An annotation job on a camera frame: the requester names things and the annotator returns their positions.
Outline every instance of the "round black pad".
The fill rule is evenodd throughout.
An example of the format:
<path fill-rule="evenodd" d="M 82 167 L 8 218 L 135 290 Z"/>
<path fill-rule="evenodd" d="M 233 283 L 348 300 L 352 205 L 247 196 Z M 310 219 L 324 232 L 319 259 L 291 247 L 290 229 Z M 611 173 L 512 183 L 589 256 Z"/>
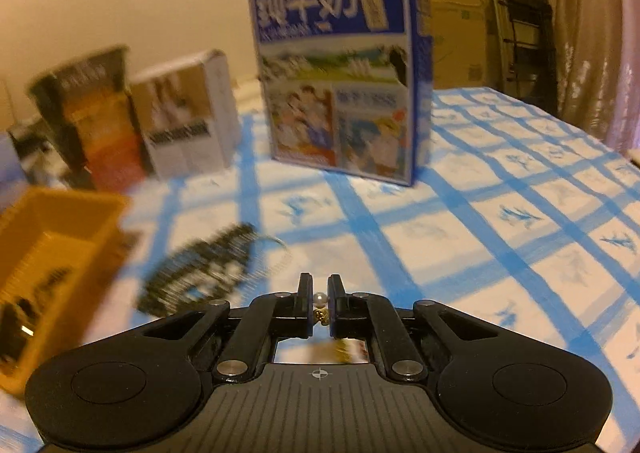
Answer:
<path fill-rule="evenodd" d="M 544 365 L 519 363 L 494 375 L 494 388 L 506 400 L 525 406 L 551 404 L 566 392 L 562 374 Z"/>
<path fill-rule="evenodd" d="M 74 375 L 71 388 L 88 403 L 123 403 L 139 394 L 146 385 L 146 375 L 128 363 L 110 361 L 89 365 Z"/>
<path fill-rule="evenodd" d="M 201 385 L 172 345 L 117 337 L 45 363 L 25 390 L 40 434 L 73 449 L 125 449 L 174 431 L 193 414 Z"/>
<path fill-rule="evenodd" d="M 606 377 L 581 357 L 519 338 L 524 343 L 483 344 L 454 357 L 437 383 L 446 414 L 499 449 L 546 451 L 595 441 L 611 407 Z"/>

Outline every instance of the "metal screw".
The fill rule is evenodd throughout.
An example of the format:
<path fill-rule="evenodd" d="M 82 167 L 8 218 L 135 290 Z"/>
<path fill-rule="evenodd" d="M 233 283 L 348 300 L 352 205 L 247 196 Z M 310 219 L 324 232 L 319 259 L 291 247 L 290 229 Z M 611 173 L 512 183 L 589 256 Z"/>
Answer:
<path fill-rule="evenodd" d="M 418 375 L 422 372 L 423 367 L 418 361 L 403 359 L 402 361 L 396 361 L 391 366 L 391 369 L 398 375 L 409 377 L 410 375 Z"/>
<path fill-rule="evenodd" d="M 240 375 L 245 373 L 249 367 L 244 361 L 229 359 L 218 364 L 218 372 L 222 375 Z"/>

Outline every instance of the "blue grid pattern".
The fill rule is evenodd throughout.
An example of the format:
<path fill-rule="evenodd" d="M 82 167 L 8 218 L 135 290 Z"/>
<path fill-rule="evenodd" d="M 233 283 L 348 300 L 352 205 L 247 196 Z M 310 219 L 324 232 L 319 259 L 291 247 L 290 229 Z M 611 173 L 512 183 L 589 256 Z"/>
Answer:
<path fill-rule="evenodd" d="M 631 451 L 640 437 L 640 173 L 581 130 L 491 89 L 436 93 L 432 120 L 430 164 L 407 189 L 274 162 L 264 115 L 245 116 L 231 170 L 134 193 L 126 226 L 143 239 L 90 336 L 146 322 L 132 310 L 141 278 L 193 237 L 246 221 L 287 242 L 292 260 L 234 304 L 292 290 L 301 271 L 317 289 L 340 273 L 348 291 L 396 306 L 437 299 L 596 364 L 614 391 L 599 444 Z M 267 245 L 256 262 L 281 254 Z M 3 424 L 32 451 L 27 420 L 13 408 Z M 7 433 L 0 427 L 0 441 Z"/>

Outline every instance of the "cardboard box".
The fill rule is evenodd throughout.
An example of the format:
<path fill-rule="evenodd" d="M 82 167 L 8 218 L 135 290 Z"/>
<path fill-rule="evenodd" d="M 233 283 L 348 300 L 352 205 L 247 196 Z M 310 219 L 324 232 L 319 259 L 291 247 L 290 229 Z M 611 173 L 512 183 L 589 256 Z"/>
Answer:
<path fill-rule="evenodd" d="M 60 65 L 29 88 L 72 184 L 85 184 L 88 170 L 98 190 L 125 192 L 146 176 L 124 91 L 126 50 L 116 46 Z"/>
<path fill-rule="evenodd" d="M 249 0 L 274 159 L 411 184 L 428 158 L 430 0 Z"/>
<path fill-rule="evenodd" d="M 223 52 L 152 67 L 133 77 L 130 89 L 160 178 L 212 173 L 231 165 L 240 123 Z"/>
<path fill-rule="evenodd" d="M 433 87 L 486 83 L 485 0 L 431 0 Z"/>

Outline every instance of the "small pearl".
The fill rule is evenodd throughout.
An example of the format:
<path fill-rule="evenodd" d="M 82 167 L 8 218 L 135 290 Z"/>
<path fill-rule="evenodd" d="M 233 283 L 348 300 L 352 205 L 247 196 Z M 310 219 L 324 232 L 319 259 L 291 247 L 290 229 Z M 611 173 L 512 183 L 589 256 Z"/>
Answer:
<path fill-rule="evenodd" d="M 316 292 L 314 294 L 314 307 L 324 308 L 326 307 L 326 294 L 324 292 Z"/>

